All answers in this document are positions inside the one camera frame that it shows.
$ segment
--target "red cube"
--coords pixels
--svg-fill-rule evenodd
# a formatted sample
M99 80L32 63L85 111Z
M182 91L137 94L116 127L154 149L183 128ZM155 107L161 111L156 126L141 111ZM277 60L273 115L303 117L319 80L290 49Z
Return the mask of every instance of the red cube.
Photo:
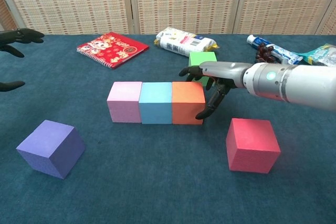
M280 147L267 120L233 118L226 137L229 169L269 173L280 155Z

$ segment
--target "blue table surface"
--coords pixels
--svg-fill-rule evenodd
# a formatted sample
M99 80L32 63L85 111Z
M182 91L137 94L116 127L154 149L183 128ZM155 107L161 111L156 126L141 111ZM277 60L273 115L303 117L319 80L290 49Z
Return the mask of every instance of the blue table surface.
M43 44L0 52L1 223L335 223L336 114L230 91L203 125L112 123L115 81L182 81L188 58L150 49L111 70L76 52L98 35L46 35ZM204 35L218 61L253 63L248 35ZM261 35L307 52L336 36ZM209 99L212 91L206 92ZM269 120L281 155L269 174L231 172L225 137L232 118ZM16 147L44 120L78 130L86 150L64 180L35 170Z

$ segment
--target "cube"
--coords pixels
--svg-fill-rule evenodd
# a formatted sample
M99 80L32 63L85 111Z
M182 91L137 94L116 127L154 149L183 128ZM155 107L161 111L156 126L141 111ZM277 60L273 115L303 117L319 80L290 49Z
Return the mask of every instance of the cube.
M232 171L269 173L280 155L272 125L267 120L233 118L226 137Z
M171 124L172 83L142 83L139 109L143 124Z
M190 66L199 66L204 61L217 61L216 55L214 52L190 52L189 53L189 67ZM200 82L202 86L206 86L209 77L203 76L195 82Z
M116 81L107 98L114 123L141 123L139 98L141 81Z
M199 82L173 82L173 124L203 124L196 119L205 108L203 86Z
M32 169L65 179L85 145L75 127L44 120L16 149Z

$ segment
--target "woven screen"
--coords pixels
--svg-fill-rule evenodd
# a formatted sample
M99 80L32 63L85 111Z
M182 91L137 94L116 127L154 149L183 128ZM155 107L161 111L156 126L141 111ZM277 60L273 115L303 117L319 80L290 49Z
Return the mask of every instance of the woven screen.
M240 0L234 33L314 34L330 0Z
M46 34L128 33L124 0L14 0L27 27Z
M336 0L333 0L318 31L321 35L336 35Z
M4 30L12 30L16 28L16 24L7 9L4 0L0 0L0 24Z
M238 0L136 0L141 34L171 26L198 34L231 33Z

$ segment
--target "orange cube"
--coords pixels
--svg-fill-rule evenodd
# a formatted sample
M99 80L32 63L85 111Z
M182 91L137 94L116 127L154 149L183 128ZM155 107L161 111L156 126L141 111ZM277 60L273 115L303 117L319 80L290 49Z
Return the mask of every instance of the orange cube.
M196 115L205 108L203 86L199 82L172 83L173 124L203 124Z

